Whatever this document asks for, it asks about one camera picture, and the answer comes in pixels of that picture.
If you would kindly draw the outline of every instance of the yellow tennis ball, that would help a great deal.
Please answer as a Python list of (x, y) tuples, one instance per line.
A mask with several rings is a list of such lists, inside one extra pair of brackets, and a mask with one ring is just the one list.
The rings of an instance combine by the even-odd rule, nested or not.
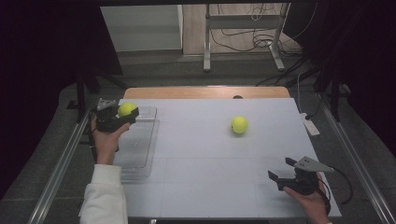
[(120, 105), (119, 107), (119, 117), (124, 117), (127, 115), (130, 115), (132, 113), (132, 111), (137, 108), (137, 105), (134, 105), (130, 102), (125, 102), (122, 105)]
[(235, 133), (244, 133), (248, 128), (248, 120), (243, 116), (236, 116), (231, 121), (231, 128)]

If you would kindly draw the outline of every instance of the hand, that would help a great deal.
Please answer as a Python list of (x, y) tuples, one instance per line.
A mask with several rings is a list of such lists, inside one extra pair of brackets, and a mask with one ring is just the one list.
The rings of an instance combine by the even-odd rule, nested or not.
[(96, 147), (96, 163), (112, 165), (120, 136), (129, 130), (130, 123), (122, 125), (114, 133), (102, 133), (96, 129), (96, 118), (91, 121), (93, 142)]
[[(321, 180), (321, 175), (319, 173), (317, 175), (318, 179)], [(319, 181), (319, 189), (326, 194), (326, 189), (321, 181)], [(327, 217), (325, 202), (316, 191), (310, 195), (301, 195), (288, 187), (283, 188), (283, 190), (303, 207), (306, 215), (313, 223), (327, 224), (330, 222)]]

